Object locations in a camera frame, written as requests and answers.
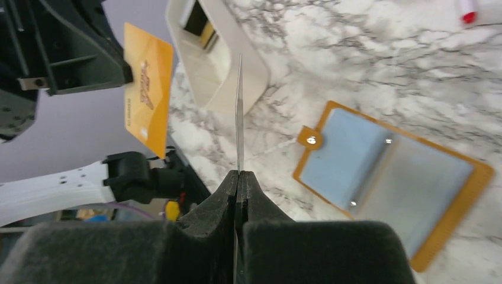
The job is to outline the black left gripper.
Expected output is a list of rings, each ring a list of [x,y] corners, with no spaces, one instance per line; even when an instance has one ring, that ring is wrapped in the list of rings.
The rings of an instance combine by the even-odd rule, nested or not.
[[[48,85],[48,94],[65,95],[132,81],[102,1],[1,1],[2,142],[34,124]]]

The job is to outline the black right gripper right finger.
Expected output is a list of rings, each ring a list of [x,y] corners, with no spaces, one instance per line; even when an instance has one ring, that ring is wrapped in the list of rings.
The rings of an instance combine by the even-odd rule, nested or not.
[[[414,283],[397,234],[378,221],[294,221],[239,174],[244,283]]]

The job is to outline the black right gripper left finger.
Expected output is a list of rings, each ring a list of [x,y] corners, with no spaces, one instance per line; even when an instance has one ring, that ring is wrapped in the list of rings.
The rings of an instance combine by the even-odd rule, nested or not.
[[[2,283],[233,283],[239,174],[179,221],[53,222],[31,227]]]

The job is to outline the gold credit card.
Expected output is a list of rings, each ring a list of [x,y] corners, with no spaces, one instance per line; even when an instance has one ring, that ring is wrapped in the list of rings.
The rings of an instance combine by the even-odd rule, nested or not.
[[[236,123],[236,151],[237,151],[237,171],[240,173],[244,165],[244,121],[243,121],[243,72],[242,54],[239,56],[239,66],[237,72],[237,89],[235,104]]]
[[[174,55],[168,42],[124,24],[124,59],[133,74],[124,87],[125,128],[160,159],[166,157]]]

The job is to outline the yellow leather card holder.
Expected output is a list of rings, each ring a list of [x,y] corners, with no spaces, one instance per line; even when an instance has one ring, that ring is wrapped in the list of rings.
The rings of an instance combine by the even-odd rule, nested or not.
[[[293,178],[353,220],[387,223],[428,269],[494,177],[479,160],[329,101]]]

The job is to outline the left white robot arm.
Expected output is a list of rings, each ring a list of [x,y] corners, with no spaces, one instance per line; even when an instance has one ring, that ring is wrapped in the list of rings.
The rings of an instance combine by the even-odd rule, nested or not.
[[[173,47],[131,25],[120,44],[101,1],[1,2],[1,142],[36,118],[38,93],[125,87],[124,122],[157,159],[166,145]],[[79,206],[184,195],[185,170],[128,151],[65,172],[1,184],[1,225]]]

